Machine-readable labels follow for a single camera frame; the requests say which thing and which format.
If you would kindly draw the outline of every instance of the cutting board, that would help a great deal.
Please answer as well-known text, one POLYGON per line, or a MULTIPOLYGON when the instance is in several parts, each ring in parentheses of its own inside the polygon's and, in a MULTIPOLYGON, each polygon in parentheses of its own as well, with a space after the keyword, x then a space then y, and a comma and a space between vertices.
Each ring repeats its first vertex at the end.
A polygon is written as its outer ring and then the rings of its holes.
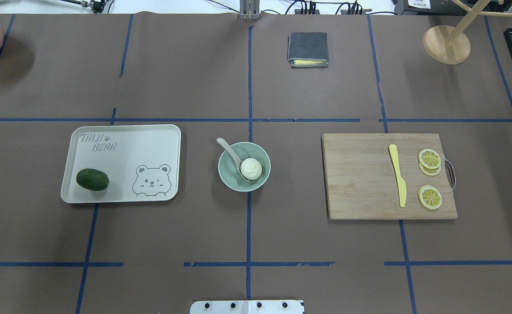
POLYGON ((442 162, 440 173, 428 176, 419 168, 418 154, 444 153, 438 134, 326 133, 322 135, 327 205, 330 219, 456 219, 454 195, 442 162), (407 183, 407 203, 399 206, 397 181, 388 152, 397 145, 401 176, 407 183), (423 185, 436 187, 443 199, 426 209, 418 198, 423 185))

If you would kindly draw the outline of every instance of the avocado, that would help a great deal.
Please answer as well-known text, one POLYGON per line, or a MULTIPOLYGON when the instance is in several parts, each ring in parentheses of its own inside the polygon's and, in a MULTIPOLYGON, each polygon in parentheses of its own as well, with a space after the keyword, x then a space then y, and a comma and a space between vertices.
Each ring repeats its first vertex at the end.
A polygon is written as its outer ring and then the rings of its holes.
POLYGON ((82 169, 76 176, 77 183, 91 191, 102 191, 108 187, 108 175, 97 169, 82 169))

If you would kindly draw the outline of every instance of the knife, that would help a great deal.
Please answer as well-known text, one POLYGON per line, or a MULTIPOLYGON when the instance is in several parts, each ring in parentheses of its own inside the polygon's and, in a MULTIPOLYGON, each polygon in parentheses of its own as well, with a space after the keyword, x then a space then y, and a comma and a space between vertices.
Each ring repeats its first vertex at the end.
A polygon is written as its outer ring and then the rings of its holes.
POLYGON ((399 191, 399 206, 401 208, 405 207, 405 201, 407 201, 407 183, 401 177, 401 172, 399 171, 399 155, 397 153, 397 146, 394 144, 390 144, 389 146, 390 157, 392 159, 392 164, 394 165, 395 178, 397 179, 397 189, 399 191))

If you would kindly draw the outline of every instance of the folded towel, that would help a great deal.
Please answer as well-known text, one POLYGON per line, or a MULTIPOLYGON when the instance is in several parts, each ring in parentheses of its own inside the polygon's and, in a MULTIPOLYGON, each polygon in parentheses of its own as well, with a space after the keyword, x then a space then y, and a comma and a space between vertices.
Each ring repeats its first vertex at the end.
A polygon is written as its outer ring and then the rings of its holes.
POLYGON ((289 34, 287 59, 294 68, 330 65, 327 33, 292 32, 289 34))

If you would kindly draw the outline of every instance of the spoon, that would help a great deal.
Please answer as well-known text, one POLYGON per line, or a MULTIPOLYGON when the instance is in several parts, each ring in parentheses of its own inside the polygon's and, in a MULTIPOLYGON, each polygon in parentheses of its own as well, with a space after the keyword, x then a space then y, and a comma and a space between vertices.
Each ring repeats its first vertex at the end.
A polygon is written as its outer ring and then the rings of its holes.
POLYGON ((244 175, 242 175, 242 172, 240 171, 240 165, 242 164, 242 161, 240 160, 238 155, 236 155, 236 153, 234 152, 232 147, 230 147, 230 145, 228 145, 227 141, 225 141, 224 139, 219 137, 217 139, 217 142, 229 153, 230 157, 232 157, 232 159, 234 159, 234 163, 236 163, 236 169, 238 169, 238 173, 240 174, 242 179, 244 179, 244 181, 246 181, 248 183, 256 182, 256 180, 247 179, 246 177, 244 177, 244 175))

